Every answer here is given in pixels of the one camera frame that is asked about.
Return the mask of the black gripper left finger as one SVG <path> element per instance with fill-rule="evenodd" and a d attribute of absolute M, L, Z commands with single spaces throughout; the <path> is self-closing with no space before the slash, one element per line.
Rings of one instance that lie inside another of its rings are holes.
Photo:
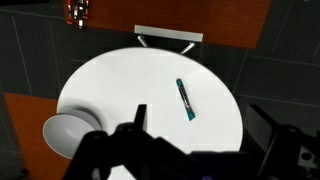
<path fill-rule="evenodd" d="M 144 130 L 147 122 L 147 105 L 139 104 L 134 118 L 134 126 L 138 129 Z"/>

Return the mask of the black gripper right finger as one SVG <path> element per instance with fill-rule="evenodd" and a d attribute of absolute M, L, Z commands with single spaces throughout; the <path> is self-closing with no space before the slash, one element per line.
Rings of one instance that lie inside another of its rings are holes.
<path fill-rule="evenodd" d="M 244 118 L 244 150 L 266 153 L 279 124 L 258 105 L 248 105 Z"/>

